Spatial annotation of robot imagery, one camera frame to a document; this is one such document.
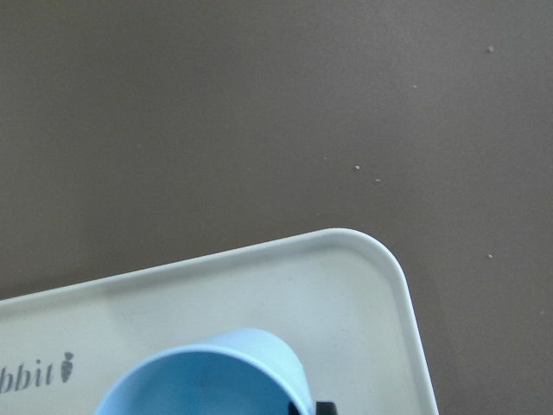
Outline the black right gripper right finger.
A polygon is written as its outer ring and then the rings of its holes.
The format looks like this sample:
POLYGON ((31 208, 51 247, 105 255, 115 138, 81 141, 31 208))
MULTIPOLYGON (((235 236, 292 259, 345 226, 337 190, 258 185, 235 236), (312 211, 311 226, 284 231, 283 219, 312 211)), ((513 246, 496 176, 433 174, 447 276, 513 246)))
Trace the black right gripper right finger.
POLYGON ((338 406, 336 405, 333 394, 318 394, 315 397, 316 415, 338 415, 338 406))

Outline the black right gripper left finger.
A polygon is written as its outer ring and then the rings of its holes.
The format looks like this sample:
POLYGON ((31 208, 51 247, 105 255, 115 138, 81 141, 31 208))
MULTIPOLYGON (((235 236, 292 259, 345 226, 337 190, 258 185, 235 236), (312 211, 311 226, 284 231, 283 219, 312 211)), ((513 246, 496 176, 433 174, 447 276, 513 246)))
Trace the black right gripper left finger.
POLYGON ((289 404, 288 404, 288 414, 289 415, 300 415, 299 410, 297 409, 296 405, 293 402, 289 402, 289 404))

